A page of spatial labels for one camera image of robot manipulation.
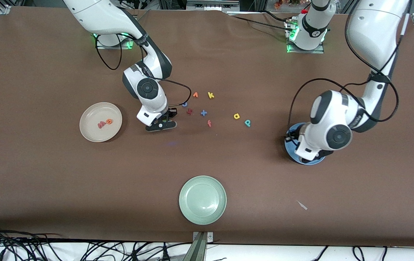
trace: white floor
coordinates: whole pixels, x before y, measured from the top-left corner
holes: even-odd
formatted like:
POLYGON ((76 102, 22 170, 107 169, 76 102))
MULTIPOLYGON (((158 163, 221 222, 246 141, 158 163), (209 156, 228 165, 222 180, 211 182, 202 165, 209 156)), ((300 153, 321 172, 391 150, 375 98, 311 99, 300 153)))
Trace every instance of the white floor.
MULTIPOLYGON (((88 243, 52 243, 51 244, 62 261, 80 261, 83 254, 86 252, 88 243)), ((106 246, 114 246, 115 243, 108 243, 106 246)), ((141 252, 149 250, 156 246, 161 246, 161 243, 152 243, 146 246, 141 252)), ((189 244, 175 246, 168 249, 172 261, 181 260, 177 256, 183 256, 189 244)), ((225 261, 313 261, 316 259, 323 249, 323 246, 258 246, 258 245, 209 245, 206 253, 205 261, 218 261, 224 259, 225 261)), ((44 247, 47 258, 50 261, 58 261, 58 258, 50 251, 47 246, 44 247)), ((118 250, 131 254, 133 243, 124 243, 124 248, 120 245, 118 250)), ((149 252, 147 254, 138 256, 140 261, 145 261, 149 256, 154 254, 159 249, 149 252)), ((96 259, 106 249, 101 248, 94 251, 86 260, 96 259)), ((384 248, 363 247, 364 258, 366 261, 381 261, 384 248)), ((20 249, 18 250, 20 256, 26 255, 20 249)), ((116 260, 121 260, 123 255, 117 251, 108 251, 107 254, 113 254, 116 260)), ((151 258, 155 261, 156 257, 162 257, 162 253, 151 258)), ((14 261, 13 254, 6 252, 3 261, 14 261)), ((356 261, 352 254, 352 248, 349 246, 330 246, 320 261, 356 261)), ((114 261, 111 256, 100 258, 99 261, 114 261)), ((385 261, 414 261, 414 248, 388 248, 385 261)))

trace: light green plate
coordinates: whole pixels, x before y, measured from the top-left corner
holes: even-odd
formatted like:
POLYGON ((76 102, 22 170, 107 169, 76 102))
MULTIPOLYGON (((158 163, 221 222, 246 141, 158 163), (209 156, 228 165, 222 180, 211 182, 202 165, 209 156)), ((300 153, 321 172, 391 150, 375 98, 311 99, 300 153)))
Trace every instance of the light green plate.
POLYGON ((225 211, 225 189, 212 177, 193 177, 184 184, 179 193, 179 208, 184 217, 194 224, 212 224, 225 211))

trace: plate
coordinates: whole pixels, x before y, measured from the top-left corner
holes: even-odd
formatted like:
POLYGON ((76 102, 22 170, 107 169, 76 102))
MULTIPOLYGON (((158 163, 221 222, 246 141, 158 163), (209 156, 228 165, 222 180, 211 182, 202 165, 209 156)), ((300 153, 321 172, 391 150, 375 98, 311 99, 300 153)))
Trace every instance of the plate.
POLYGON ((106 102, 96 103, 83 112, 80 119, 80 131, 83 137, 89 141, 103 142, 117 134, 121 122, 121 111, 117 106, 106 102), (111 119, 112 124, 105 124, 99 128, 98 124, 107 119, 111 119))
POLYGON ((179 208, 184 217, 194 224, 212 224, 225 211, 225 189, 212 177, 193 177, 184 184, 179 193, 179 208))
MULTIPOLYGON (((294 124, 292 127, 289 128, 286 134, 289 134, 289 132, 293 132, 294 130, 298 129, 298 127, 300 127, 303 124, 305 123, 302 122, 302 123, 294 124)), ((295 162, 303 164, 303 165, 315 165, 315 164, 320 163, 325 158, 325 157, 322 157, 321 159, 312 160, 310 162, 304 163, 302 161, 302 158, 299 155, 295 154, 295 150, 297 149, 297 146, 294 144, 294 142, 284 142, 284 147, 286 148, 286 151, 288 152, 289 156, 293 160, 295 160, 295 162)))

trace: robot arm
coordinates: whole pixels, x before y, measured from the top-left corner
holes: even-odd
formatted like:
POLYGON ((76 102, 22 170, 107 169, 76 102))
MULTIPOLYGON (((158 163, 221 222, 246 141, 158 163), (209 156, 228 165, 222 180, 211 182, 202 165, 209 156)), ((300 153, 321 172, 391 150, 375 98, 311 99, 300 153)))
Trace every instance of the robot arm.
POLYGON ((147 56, 126 69, 123 83, 131 95, 142 103, 137 118, 151 126, 168 111, 165 93, 158 81, 172 72, 168 57, 156 46, 137 20, 126 10, 113 5, 110 0, 64 0, 78 22, 90 33, 108 35, 128 33, 147 56))
POLYGON ((334 0, 312 0, 308 13, 296 17, 298 28, 289 40, 303 50, 316 49, 323 41, 327 26, 335 13, 334 0))
POLYGON ((397 27, 409 0, 361 0, 349 24, 349 41, 357 52, 375 68, 382 69, 388 79, 371 71, 364 94, 358 100, 337 91, 326 91, 318 96, 311 107, 311 121, 297 131, 300 144, 295 154, 312 161, 321 152, 341 150, 349 145, 352 131, 365 132, 376 125, 364 111, 379 118, 382 100, 390 81, 396 49, 397 27))

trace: beige plate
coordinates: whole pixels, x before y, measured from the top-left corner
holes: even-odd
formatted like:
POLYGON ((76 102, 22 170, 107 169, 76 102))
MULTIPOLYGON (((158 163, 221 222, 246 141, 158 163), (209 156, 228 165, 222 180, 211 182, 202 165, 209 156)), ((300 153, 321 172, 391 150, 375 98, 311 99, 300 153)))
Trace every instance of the beige plate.
POLYGON ((117 134, 121 127, 121 111, 111 103, 96 103, 86 109, 80 119, 80 131, 83 137, 92 142, 103 142, 117 134), (112 124, 106 124, 99 129, 98 124, 112 119, 112 124))

